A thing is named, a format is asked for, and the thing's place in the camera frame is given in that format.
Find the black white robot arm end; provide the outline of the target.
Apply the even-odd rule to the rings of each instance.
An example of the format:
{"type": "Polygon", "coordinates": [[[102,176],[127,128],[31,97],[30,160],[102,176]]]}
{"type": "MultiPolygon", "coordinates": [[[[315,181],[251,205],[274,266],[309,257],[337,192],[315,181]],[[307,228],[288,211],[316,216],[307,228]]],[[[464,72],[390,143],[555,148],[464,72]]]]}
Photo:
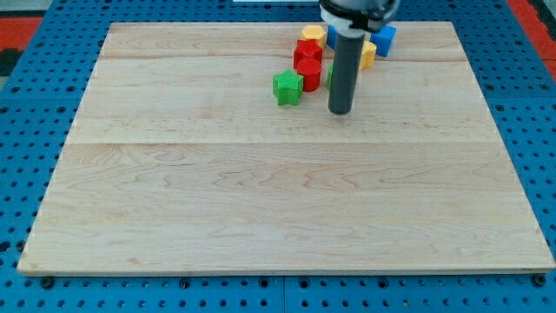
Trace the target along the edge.
{"type": "Polygon", "coordinates": [[[378,32],[395,18],[401,0],[320,0],[321,18],[344,37],[378,32]]]}

